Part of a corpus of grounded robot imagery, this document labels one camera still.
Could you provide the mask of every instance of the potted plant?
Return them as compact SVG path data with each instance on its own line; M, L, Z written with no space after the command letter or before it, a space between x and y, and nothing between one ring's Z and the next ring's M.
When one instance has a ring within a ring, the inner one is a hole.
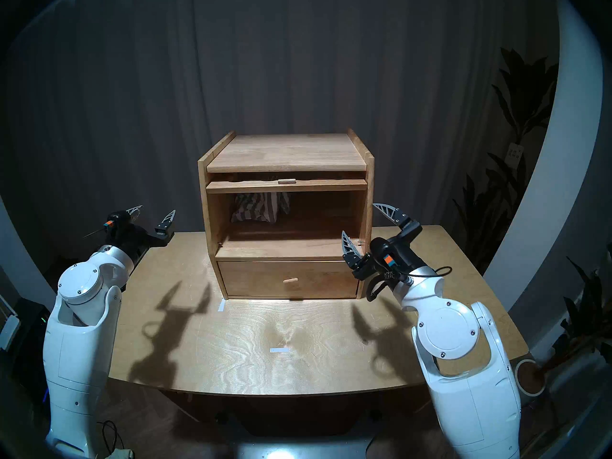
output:
M612 255L612 246L608 251ZM554 342L554 355L543 366L533 360L525 359L518 363L515 378L520 390L527 396L536 397L543 392L546 374L572 358L598 350L606 363L612 364L612 302L602 305L601 281L595 272L587 276L585 271L567 258L574 266L583 282L582 297L578 306L564 297L569 320L563 319L561 327L565 330Z
M499 69L507 87L508 99L499 87L492 87L504 118L512 127L513 143L518 147L530 131L548 126L559 65L547 68L546 57L526 64L514 49L509 51L502 48L501 54L508 68ZM487 154L495 167L486 170L486 189L475 194L474 181L470 175L466 175L463 207L453 199L466 232L463 251L481 274L491 263L529 182L522 152L516 169L509 167L502 158Z

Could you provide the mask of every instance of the wooden drawer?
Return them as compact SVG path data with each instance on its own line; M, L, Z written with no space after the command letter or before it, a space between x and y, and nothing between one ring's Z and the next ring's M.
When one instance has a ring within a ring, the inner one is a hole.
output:
M344 261L219 261L229 297L355 298L357 280Z

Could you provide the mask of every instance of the wooden table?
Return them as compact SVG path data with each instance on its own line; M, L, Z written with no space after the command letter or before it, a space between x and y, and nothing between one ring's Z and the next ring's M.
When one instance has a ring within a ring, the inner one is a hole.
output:
M373 228L388 238L395 227ZM455 242L425 226L412 243L430 266L451 265L444 297L481 301L509 358L528 352L516 326ZM386 288L366 299L222 302L204 233L176 233L151 248L127 283L115 336L112 378L194 393L308 395L423 384L405 313ZM485 365L486 339L445 375Z

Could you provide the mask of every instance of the wooden cabinet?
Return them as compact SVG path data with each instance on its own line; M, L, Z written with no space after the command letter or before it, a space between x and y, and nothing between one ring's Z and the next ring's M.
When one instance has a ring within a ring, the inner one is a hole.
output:
M344 230L368 250L374 157L352 131L227 134L198 160L211 263L228 298L361 297L342 261ZM290 193L276 223L231 222L238 193Z

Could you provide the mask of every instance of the wall outlet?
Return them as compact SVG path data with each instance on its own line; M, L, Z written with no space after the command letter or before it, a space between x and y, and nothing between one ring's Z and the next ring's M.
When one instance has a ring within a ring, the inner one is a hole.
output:
M508 152L506 153L506 159L504 159L504 162L508 165L508 167L516 169L522 155L523 147L520 144L514 144L512 142L508 146Z

